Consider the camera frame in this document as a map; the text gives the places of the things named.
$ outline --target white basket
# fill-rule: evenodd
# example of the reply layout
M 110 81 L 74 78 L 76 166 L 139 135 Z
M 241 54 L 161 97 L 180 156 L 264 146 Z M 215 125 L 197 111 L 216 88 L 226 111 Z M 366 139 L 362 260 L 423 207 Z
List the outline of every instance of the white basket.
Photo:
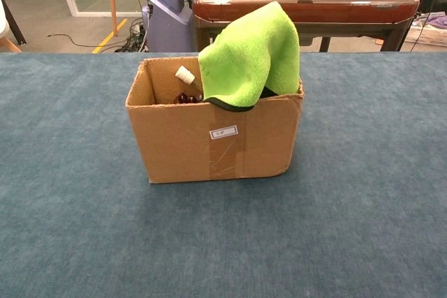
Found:
M 447 47 L 447 29 L 438 29 L 430 26 L 422 27 L 412 26 L 405 39 L 406 42 L 422 43 L 424 45 L 438 45 Z

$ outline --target white label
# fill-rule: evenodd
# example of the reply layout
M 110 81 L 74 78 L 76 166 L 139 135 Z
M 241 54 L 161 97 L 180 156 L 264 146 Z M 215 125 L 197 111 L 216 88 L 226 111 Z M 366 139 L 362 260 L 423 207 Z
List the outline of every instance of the white label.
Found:
M 237 126 L 229 126 L 224 128 L 219 128 L 214 131 L 210 131 L 210 136 L 213 140 L 220 139 L 221 137 L 237 135 Z

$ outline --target white bottle cap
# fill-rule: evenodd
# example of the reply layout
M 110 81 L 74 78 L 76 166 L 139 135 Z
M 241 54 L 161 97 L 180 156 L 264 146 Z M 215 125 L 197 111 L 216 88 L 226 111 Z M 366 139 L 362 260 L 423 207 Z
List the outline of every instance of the white bottle cap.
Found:
M 190 85 L 195 80 L 194 75 L 184 66 L 181 66 L 179 70 L 177 70 L 175 77 L 187 83 L 188 85 Z

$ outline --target mahjong table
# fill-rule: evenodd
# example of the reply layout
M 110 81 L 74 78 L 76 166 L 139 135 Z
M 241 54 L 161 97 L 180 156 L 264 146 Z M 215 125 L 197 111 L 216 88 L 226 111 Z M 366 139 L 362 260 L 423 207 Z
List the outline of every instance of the mahjong table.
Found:
M 383 39 L 382 51 L 397 51 L 416 12 L 419 0 L 193 0 L 199 50 L 210 44 L 233 20 L 278 1 L 295 23 L 300 43 L 323 37 L 327 51 L 330 37 L 369 36 Z

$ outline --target white chair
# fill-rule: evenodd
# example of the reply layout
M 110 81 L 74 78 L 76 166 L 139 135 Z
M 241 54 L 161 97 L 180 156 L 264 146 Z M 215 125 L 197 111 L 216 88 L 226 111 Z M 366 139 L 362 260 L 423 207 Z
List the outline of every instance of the white chair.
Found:
M 11 52 L 22 52 L 14 43 L 6 37 L 9 32 L 9 24 L 6 20 L 5 10 L 0 0 L 0 46 L 7 47 Z

